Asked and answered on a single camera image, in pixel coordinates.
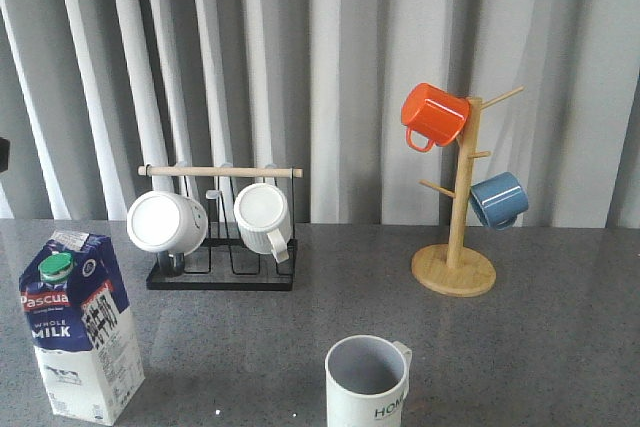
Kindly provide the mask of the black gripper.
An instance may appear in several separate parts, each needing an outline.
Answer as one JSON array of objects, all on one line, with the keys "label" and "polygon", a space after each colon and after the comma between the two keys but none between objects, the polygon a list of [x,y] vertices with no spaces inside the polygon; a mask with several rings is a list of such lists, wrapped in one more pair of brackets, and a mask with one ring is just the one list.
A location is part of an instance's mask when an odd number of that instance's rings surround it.
[{"label": "black gripper", "polygon": [[3,173],[8,169],[10,159],[10,141],[6,138],[0,138],[0,172]]}]

